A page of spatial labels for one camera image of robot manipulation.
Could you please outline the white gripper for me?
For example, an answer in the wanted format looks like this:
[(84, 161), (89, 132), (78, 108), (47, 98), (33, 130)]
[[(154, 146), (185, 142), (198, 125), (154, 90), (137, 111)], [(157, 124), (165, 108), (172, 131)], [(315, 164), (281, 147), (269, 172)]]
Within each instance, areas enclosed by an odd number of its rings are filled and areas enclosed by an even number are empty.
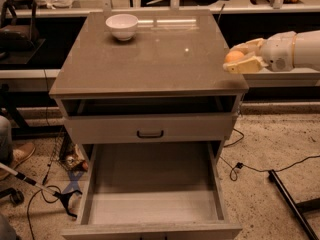
[(286, 72), (293, 69), (293, 41), (294, 31), (275, 34), (268, 39), (256, 38), (240, 43), (231, 48), (231, 51), (240, 51), (244, 55), (255, 55), (223, 64), (223, 69), (232, 74), (257, 73), (267, 66), (273, 72)]

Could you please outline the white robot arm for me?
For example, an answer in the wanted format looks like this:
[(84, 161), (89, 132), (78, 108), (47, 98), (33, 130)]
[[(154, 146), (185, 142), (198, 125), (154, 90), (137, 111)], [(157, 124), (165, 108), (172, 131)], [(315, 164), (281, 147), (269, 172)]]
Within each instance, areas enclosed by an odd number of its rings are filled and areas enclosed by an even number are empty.
[(223, 69), (233, 74), (257, 73), (262, 69), (289, 72), (298, 68), (320, 70), (320, 31), (282, 32), (233, 46)]

